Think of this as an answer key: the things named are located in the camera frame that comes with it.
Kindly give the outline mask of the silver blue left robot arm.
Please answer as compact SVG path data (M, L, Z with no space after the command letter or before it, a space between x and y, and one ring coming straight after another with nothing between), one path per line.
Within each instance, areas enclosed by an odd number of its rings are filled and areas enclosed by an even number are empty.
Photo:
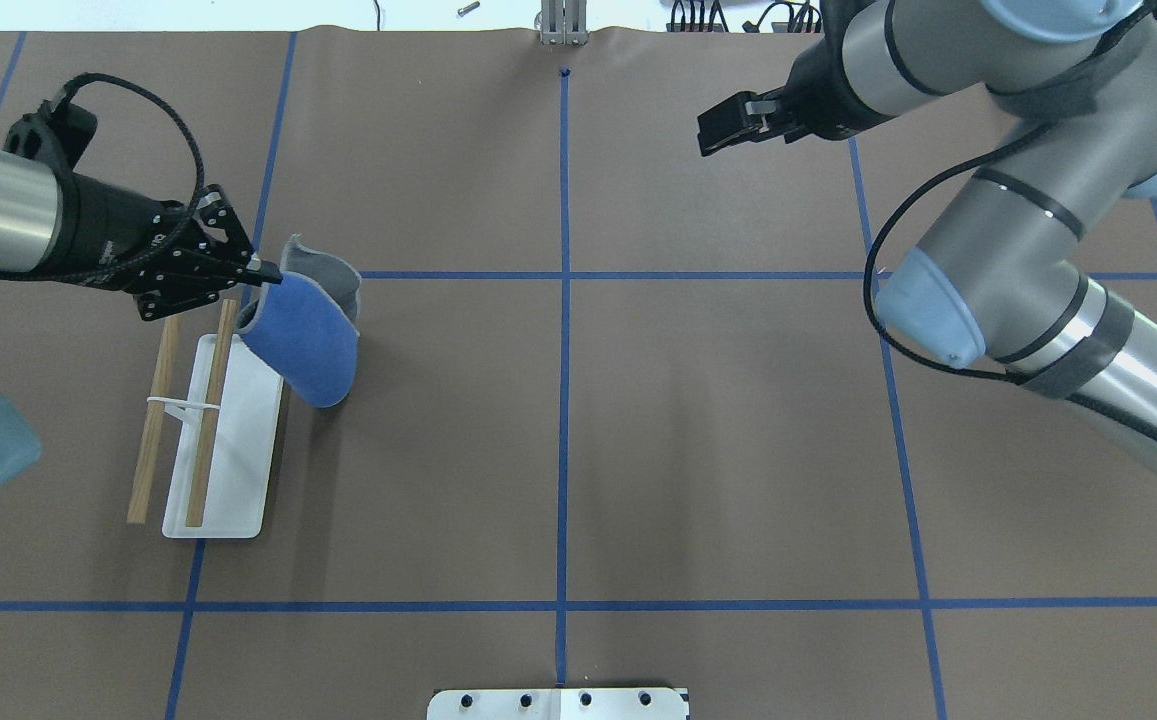
M218 184L197 178L186 203L148 199L79 176L46 144L37 157L0 150L0 488L43 451L84 475L157 450L161 406L115 382L147 354L115 325L117 302L133 299L140 322L165 319L167 370L177 314L282 281Z

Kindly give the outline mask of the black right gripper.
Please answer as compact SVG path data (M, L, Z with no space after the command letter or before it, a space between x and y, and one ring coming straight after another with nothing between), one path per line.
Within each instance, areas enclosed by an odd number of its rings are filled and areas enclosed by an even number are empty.
M815 45L793 61L780 97L776 91L738 91L698 115L697 126L702 157L787 135L794 142L799 128L839 141L863 131L863 104L848 83L840 49Z

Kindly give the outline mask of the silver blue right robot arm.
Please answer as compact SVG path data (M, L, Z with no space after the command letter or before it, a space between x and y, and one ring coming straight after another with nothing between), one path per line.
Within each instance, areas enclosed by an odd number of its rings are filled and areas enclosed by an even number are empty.
M703 156L846 140L982 86L998 149L911 193L865 260L872 326L916 363L1075 405L1157 473L1157 323L1071 254L1122 199L1157 199L1157 1L825 1L782 87L698 117Z

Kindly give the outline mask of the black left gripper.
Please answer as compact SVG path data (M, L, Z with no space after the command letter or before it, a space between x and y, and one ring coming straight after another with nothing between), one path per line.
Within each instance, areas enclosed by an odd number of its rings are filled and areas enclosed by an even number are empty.
M177 255L159 255L138 270L113 266L153 247L185 214L186 205L154 200L115 184L57 172L62 220L56 238L56 279L98 291L126 291L133 284L143 322L214 304L238 284L282 282L281 270L258 258L229 196L207 184L193 220L177 241Z

